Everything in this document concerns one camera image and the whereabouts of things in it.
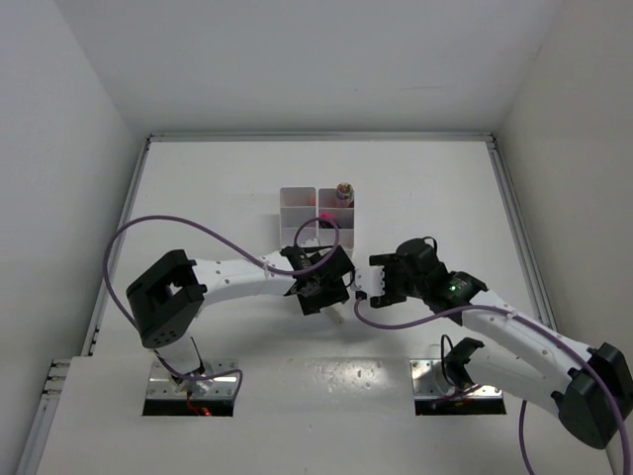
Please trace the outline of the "metal base plate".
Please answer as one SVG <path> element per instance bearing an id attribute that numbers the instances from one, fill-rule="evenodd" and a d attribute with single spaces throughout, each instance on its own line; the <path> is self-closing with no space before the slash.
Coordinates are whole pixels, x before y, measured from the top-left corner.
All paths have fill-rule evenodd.
<path id="1" fill-rule="evenodd" d="M 438 358 L 411 359 L 409 362 L 413 399 L 416 402 L 458 399 L 501 400 L 503 393 L 490 385 L 474 385 L 458 390 L 448 383 L 441 370 Z"/>
<path id="2" fill-rule="evenodd" d="M 203 360 L 205 379 L 199 382 L 185 381 L 176 384 L 168 370 L 158 361 L 149 372 L 145 399 L 147 401 L 176 401 L 185 403 L 188 394 L 196 402 L 231 401 L 239 382 L 236 359 Z"/>

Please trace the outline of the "left white organizer box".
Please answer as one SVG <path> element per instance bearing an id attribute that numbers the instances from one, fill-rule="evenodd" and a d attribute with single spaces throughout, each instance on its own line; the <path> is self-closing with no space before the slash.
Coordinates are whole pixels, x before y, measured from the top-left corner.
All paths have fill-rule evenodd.
<path id="1" fill-rule="evenodd" d="M 314 187 L 284 187 L 280 189 L 280 246 L 293 245 L 298 229 L 317 216 L 317 206 L 308 205 L 308 199 L 317 196 Z"/>

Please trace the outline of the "right white organizer box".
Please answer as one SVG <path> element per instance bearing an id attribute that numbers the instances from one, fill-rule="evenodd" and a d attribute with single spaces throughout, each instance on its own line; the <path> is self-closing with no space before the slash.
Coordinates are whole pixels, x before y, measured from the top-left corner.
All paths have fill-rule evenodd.
<path id="1" fill-rule="evenodd" d="M 349 256 L 352 256 L 355 243 L 355 208 L 341 209 L 335 207 L 336 186 L 333 188 L 320 188 L 317 191 L 317 215 L 328 213 L 334 217 L 333 223 L 339 229 L 339 244 Z"/>

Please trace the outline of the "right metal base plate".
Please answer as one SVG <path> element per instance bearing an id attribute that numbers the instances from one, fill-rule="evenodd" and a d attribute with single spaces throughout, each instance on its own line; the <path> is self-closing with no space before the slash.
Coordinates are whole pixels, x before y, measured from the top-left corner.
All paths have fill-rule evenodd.
<path id="1" fill-rule="evenodd" d="M 416 402 L 458 399 L 501 400 L 503 393 L 490 385 L 474 385 L 458 390 L 448 383 L 441 370 L 438 358 L 411 359 L 409 362 L 413 399 Z"/>

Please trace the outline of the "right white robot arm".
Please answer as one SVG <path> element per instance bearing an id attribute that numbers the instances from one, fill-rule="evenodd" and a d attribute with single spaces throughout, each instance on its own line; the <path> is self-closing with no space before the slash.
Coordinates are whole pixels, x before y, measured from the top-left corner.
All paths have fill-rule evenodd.
<path id="1" fill-rule="evenodd" d="M 395 252 L 374 254 L 378 282 L 367 295 L 372 308 L 421 300 L 448 319 L 499 345 L 493 350 L 466 337 L 444 358 L 449 383 L 465 389 L 491 385 L 557 418 L 577 440 L 605 449 L 632 412 L 632 375 L 624 354 L 570 339 L 512 308 L 483 281 L 450 271 L 435 242 L 413 238 Z"/>

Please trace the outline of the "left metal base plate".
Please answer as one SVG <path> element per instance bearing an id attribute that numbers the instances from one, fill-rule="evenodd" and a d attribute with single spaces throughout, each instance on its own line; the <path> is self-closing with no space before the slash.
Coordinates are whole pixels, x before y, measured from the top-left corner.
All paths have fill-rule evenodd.
<path id="1" fill-rule="evenodd" d="M 239 382 L 236 359 L 203 360 L 205 379 L 199 382 L 185 381 L 176 384 L 168 370 L 158 361 L 149 372 L 145 399 L 147 401 L 176 401 L 185 403 L 188 394 L 196 402 L 231 401 Z"/>

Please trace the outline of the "clear tube of colored pens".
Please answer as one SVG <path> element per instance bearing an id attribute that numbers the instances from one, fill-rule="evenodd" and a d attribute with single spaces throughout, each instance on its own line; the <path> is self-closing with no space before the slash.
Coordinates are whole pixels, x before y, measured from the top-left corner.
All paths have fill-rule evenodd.
<path id="1" fill-rule="evenodd" d="M 338 183 L 335 188 L 335 207 L 348 209 L 354 207 L 355 192 L 348 182 Z"/>

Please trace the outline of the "white organizer box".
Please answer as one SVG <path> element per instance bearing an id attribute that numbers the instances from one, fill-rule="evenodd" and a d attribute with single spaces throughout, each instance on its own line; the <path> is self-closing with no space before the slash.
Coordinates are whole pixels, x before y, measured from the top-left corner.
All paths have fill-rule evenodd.
<path id="1" fill-rule="evenodd" d="M 284 187 L 280 189 L 280 246 L 293 245 L 298 229 L 317 216 L 317 206 L 308 205 L 308 199 L 317 196 L 314 187 Z"/>
<path id="2" fill-rule="evenodd" d="M 349 256 L 352 256 L 355 243 L 355 208 L 341 209 L 335 207 L 336 186 L 333 188 L 320 188 L 317 191 L 317 215 L 328 213 L 334 217 L 333 223 L 339 229 L 339 244 Z"/>

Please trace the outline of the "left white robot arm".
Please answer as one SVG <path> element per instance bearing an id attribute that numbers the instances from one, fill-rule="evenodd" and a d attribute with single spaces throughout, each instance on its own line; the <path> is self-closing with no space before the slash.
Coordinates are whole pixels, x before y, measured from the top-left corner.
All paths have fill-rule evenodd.
<path id="1" fill-rule="evenodd" d="M 260 295 L 295 297 L 305 315 L 349 300 L 355 268 L 341 246 L 286 246 L 254 259 L 204 260 L 182 249 L 164 254 L 127 289 L 143 347 L 154 351 L 175 383 L 202 381 L 189 327 L 211 305 Z"/>

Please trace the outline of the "grey eraser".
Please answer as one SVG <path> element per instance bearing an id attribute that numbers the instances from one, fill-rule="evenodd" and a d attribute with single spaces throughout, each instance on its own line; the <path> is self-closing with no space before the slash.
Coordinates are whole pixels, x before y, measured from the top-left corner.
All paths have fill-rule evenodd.
<path id="1" fill-rule="evenodd" d="M 342 325 L 345 320 L 342 317 L 342 315 L 340 314 L 340 312 L 335 309 L 335 308 L 328 308 L 327 309 L 327 317 L 336 325 Z"/>

